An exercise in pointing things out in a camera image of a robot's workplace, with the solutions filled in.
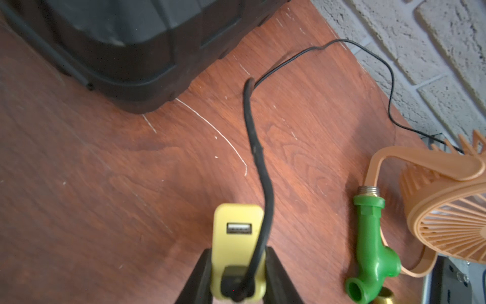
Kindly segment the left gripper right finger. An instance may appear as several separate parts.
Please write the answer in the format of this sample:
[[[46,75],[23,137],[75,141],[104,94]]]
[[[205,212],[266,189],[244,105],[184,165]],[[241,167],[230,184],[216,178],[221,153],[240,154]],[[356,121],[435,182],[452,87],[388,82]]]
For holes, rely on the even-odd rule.
[[[266,248],[265,277],[267,290],[265,304],[303,304],[277,253],[272,247]]]

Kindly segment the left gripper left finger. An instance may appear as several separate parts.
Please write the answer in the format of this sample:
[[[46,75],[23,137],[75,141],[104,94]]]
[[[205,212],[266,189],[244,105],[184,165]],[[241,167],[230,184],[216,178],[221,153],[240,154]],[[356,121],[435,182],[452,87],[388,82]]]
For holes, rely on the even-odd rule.
[[[205,249],[175,304],[212,304],[211,249]]]

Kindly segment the yellow USB charger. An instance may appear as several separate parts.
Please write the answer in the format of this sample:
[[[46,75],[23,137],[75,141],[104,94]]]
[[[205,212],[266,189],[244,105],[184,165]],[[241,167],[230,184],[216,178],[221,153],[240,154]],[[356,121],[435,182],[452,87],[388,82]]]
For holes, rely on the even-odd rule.
[[[245,275],[257,244],[264,211],[258,205],[224,203],[213,218],[210,290],[229,301]]]

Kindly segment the orange desk fan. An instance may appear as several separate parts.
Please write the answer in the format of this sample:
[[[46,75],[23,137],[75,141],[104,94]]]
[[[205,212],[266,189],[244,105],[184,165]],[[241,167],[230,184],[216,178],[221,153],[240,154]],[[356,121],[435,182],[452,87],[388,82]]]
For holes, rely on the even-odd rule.
[[[386,158],[407,163],[399,185],[408,229],[425,249],[411,277],[424,277],[440,254],[485,263],[485,136],[459,137],[463,153],[390,146],[371,158],[359,194],[378,196],[378,176]]]

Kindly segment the black tool case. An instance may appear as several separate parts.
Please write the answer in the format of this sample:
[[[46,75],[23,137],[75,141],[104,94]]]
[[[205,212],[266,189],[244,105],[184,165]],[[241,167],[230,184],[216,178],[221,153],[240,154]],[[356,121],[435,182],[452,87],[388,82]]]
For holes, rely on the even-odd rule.
[[[145,114],[181,95],[282,1],[2,1],[7,24],[61,73]]]

